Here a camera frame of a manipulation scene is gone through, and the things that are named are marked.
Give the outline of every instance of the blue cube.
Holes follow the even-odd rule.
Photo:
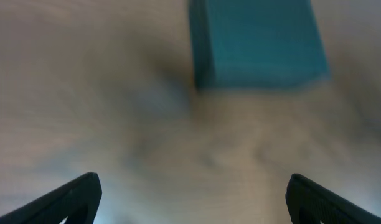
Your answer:
[[[328,76],[309,0],[193,0],[198,88],[294,88]]]

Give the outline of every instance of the wood grain surface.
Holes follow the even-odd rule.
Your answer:
[[[332,61],[347,20],[336,2],[314,1]],[[290,223],[294,172],[381,216],[381,139],[340,82],[138,114],[134,94],[192,80],[186,12],[182,0],[0,1],[0,215],[93,171],[97,224]]]

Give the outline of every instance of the table surface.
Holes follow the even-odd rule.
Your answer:
[[[0,1],[0,215],[88,171],[95,223],[290,223],[304,174],[381,216],[381,140],[331,82],[210,92],[139,117],[132,92],[192,73],[178,0]]]

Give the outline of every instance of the teal block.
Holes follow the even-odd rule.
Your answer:
[[[199,88],[293,88],[328,76],[307,0],[193,0]]]

